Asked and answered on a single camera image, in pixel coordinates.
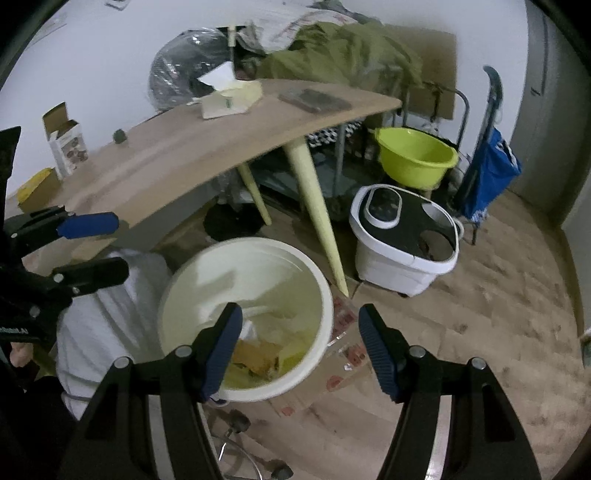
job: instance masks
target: chair caster wheel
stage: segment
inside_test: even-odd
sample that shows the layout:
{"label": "chair caster wheel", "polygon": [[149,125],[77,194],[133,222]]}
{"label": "chair caster wheel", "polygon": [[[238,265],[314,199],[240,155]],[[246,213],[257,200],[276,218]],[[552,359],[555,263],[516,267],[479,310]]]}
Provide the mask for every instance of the chair caster wheel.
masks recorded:
{"label": "chair caster wheel", "polygon": [[289,468],[289,466],[284,463],[281,466],[278,466],[277,468],[275,468],[275,470],[273,470],[273,473],[271,474],[271,479],[272,480],[287,480],[288,478],[291,478],[292,476],[294,476],[294,472],[291,468]]}
{"label": "chair caster wheel", "polygon": [[232,410],[228,424],[234,433],[242,433],[248,430],[248,427],[251,426],[251,421],[241,411]]}

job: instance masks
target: door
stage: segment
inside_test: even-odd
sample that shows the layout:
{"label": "door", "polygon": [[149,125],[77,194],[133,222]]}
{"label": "door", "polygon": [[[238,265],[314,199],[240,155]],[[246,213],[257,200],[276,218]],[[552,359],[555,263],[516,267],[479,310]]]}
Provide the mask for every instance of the door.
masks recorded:
{"label": "door", "polygon": [[584,139],[591,108],[590,77],[573,47],[526,0],[528,64],[511,147],[522,173],[511,189],[548,213],[560,201]]}

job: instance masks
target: person's hand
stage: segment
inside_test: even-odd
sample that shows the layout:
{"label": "person's hand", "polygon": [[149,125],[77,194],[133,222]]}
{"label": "person's hand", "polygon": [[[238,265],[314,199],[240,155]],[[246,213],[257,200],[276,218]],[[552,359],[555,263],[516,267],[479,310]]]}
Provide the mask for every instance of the person's hand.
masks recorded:
{"label": "person's hand", "polygon": [[13,367],[24,367],[33,360],[33,344],[11,342],[10,363]]}

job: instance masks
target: foot spa lid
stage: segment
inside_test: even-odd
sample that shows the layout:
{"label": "foot spa lid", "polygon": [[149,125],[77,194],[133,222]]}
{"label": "foot spa lid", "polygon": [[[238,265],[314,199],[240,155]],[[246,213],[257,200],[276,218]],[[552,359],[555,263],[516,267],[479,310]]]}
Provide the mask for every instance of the foot spa lid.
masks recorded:
{"label": "foot spa lid", "polygon": [[445,262],[457,250],[453,219],[436,203],[408,190],[373,185],[358,213],[367,234],[414,257]]}

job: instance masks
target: tapered wooden leg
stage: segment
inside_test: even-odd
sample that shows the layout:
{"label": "tapered wooden leg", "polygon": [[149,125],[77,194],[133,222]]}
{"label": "tapered wooden leg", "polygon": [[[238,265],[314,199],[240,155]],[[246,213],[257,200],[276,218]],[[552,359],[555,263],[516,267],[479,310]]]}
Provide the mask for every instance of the tapered wooden leg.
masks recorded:
{"label": "tapered wooden leg", "polygon": [[261,192],[259,192],[258,186],[256,185],[255,179],[252,176],[251,169],[248,168],[246,163],[242,163],[236,167],[244,185],[252,195],[252,199],[255,201],[256,208],[262,216],[265,225],[271,224],[271,215],[267,211],[265,202],[262,201]]}
{"label": "tapered wooden leg", "polygon": [[291,168],[298,181],[300,194],[304,198],[304,203],[320,238],[320,243],[326,257],[328,257],[330,268],[335,276],[336,285],[341,292],[349,296],[343,265],[340,262],[339,250],[336,246],[335,233],[330,224],[329,213],[326,210],[326,204],[320,190],[320,183],[316,175],[314,161],[310,155],[308,144],[305,137],[283,145],[283,149],[290,161]]}

